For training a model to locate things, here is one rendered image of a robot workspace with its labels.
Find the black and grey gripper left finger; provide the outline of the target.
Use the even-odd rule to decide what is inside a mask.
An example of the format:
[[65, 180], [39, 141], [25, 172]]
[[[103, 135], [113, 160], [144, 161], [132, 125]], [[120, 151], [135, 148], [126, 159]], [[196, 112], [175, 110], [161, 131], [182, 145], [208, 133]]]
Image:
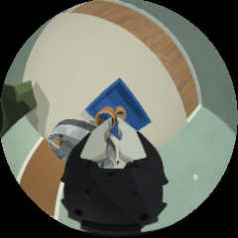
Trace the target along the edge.
[[[114, 119], [110, 117], [91, 133], [89, 132], [70, 152], [60, 179], [65, 182], [66, 178], [73, 171], [91, 167], [91, 162], [96, 162], [99, 167], [104, 167], [104, 161], [108, 159], [108, 137]], [[106, 142], [105, 142], [106, 141]]]

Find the blue crate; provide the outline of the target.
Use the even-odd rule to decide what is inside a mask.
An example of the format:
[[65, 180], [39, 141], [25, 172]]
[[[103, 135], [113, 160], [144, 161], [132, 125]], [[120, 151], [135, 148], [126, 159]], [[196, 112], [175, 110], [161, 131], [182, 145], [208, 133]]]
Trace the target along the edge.
[[[126, 118], [124, 121], [137, 131], [152, 122], [137, 98], [120, 77], [107, 87], [85, 110], [95, 119], [102, 108], [111, 107], [115, 110], [118, 106], [125, 108]], [[121, 141], [118, 136], [116, 122], [114, 127], [110, 129], [110, 133]]]

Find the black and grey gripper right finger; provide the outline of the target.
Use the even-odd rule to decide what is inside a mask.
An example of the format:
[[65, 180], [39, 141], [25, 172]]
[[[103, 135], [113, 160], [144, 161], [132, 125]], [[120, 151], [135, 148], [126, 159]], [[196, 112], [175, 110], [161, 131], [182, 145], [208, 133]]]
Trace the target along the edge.
[[119, 158], [125, 164], [133, 162], [134, 168], [148, 170], [155, 174], [162, 185], [169, 183], [157, 149], [139, 132], [120, 117], [116, 117], [119, 142]]

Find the bronze bushing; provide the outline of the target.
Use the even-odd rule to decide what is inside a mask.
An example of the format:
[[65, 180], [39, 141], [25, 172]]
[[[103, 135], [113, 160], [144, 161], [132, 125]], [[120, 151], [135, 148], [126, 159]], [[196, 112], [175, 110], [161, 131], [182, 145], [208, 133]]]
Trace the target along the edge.
[[[112, 128], [114, 127], [114, 125], [115, 125], [115, 122], [116, 122], [116, 120], [115, 120], [115, 118], [116, 118], [116, 112], [115, 112], [115, 110], [114, 110], [113, 108], [111, 108], [111, 107], [104, 107], [104, 108], [102, 108], [102, 109], [97, 113], [97, 115], [96, 115], [96, 117], [95, 117], [95, 123], [96, 123], [97, 126], [99, 126], [99, 125], [101, 125], [103, 122], [105, 122], [105, 120], [102, 119], [101, 114], [100, 114], [100, 113], [104, 113], [104, 112], [111, 114], [111, 116], [112, 116], [113, 119], [114, 119], [113, 126], [110, 128], [110, 129], [112, 129]], [[100, 114], [100, 115], [99, 115], [99, 114]]]
[[[123, 114], [117, 114], [117, 112], [118, 111], [123, 111], [124, 113]], [[118, 107], [116, 107], [116, 109], [115, 109], [115, 112], [116, 112], [116, 117], [118, 116], [118, 117], [120, 117], [122, 120], [124, 120], [125, 118], [126, 118], [126, 112], [125, 112], [125, 108], [124, 107], [122, 107], [122, 106], [118, 106]]]
[[55, 141], [55, 144], [60, 147], [61, 143], [63, 142], [63, 139], [60, 138], [59, 140]]

